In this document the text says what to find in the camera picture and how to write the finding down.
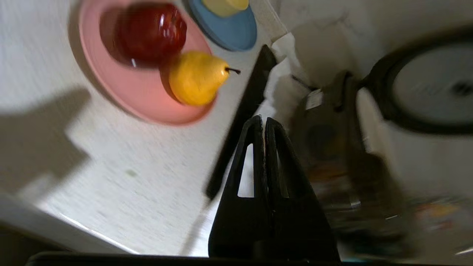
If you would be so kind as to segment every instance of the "white countertop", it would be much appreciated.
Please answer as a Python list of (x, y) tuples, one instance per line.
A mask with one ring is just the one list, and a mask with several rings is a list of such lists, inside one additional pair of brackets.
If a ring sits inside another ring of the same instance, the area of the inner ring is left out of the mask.
[[(203, 190), (214, 160), (260, 47), (270, 39), (258, 25), (258, 41), (248, 52), (231, 53), (209, 41), (214, 54), (242, 75), (228, 79), (202, 121), (148, 124), (114, 106), (79, 67), (68, 37), (77, 4), (0, 4), (0, 128), (10, 144), (0, 160), (15, 159), (12, 167), (0, 164), (0, 187), (131, 252), (177, 255), (206, 204)], [(77, 39), (70, 39), (77, 48)], [(75, 96), (40, 109), (75, 89), (90, 94), (76, 115), (69, 117)]]

